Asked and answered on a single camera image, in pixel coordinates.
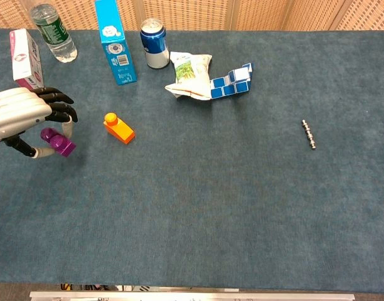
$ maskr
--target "white box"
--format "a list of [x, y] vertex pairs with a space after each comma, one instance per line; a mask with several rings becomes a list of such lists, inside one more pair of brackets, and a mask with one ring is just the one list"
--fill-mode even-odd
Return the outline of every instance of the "white box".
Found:
[[43, 87], [39, 48], [26, 29], [9, 33], [14, 81], [28, 89]]

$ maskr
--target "orange peg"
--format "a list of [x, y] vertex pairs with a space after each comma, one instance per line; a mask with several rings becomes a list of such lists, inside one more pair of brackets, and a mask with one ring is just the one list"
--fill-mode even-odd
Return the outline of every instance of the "orange peg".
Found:
[[105, 114], [103, 124], [111, 135], [125, 144], [128, 144], [135, 137], [135, 132], [115, 113]]

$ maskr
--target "crumpled chip bag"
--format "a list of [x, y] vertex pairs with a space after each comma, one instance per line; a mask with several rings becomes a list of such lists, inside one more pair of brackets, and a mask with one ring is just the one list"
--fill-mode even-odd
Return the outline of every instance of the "crumpled chip bag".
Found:
[[211, 99], [209, 63], [211, 55], [192, 55], [187, 52], [171, 52], [174, 63], [175, 83], [166, 86], [166, 90], [175, 97], [190, 96], [200, 100]]

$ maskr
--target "blue soda can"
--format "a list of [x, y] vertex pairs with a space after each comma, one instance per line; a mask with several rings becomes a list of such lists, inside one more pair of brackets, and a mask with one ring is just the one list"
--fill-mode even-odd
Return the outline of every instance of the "blue soda can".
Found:
[[155, 18], [144, 20], [141, 24], [141, 39], [147, 65], [155, 69], [167, 66], [169, 51], [162, 22]]

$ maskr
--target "metal screw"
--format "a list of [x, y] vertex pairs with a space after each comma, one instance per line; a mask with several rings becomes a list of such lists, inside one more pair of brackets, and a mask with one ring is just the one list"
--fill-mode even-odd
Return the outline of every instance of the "metal screw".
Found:
[[316, 143], [315, 143], [315, 140], [313, 139], [311, 128], [309, 127], [309, 124], [305, 121], [305, 119], [302, 121], [302, 126], [305, 130], [306, 137], [309, 140], [309, 145], [311, 146], [311, 148], [313, 150], [315, 150], [316, 149]]

